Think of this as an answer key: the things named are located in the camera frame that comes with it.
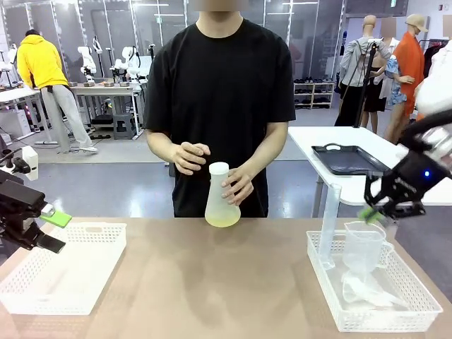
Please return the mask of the person's left hand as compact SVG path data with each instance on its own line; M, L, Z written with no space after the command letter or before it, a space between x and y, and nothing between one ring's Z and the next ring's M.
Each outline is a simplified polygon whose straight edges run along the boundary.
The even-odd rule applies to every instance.
M244 165L231 169L227 178L222 182L224 189L222 197L230 205L239 206L254 190L253 178L252 173Z

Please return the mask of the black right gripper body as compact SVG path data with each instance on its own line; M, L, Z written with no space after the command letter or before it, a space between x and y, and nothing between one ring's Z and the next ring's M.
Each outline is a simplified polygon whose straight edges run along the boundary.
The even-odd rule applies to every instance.
M399 204L451 205L451 171L428 155L410 151L383 176L384 196Z

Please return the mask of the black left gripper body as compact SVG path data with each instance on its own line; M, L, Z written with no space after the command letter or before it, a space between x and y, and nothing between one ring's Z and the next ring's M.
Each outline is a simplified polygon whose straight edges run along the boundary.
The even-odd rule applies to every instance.
M34 221L46 206L45 194L21 178L1 172L1 239L31 250L43 235Z

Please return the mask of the person's right hand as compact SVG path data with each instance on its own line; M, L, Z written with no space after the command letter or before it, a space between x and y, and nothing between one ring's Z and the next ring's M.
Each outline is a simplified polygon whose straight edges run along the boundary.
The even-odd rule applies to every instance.
M201 170L207 163L206 158L209 155L210 148L207 145L183 142L180 145L172 145L170 159L181 174L190 176Z

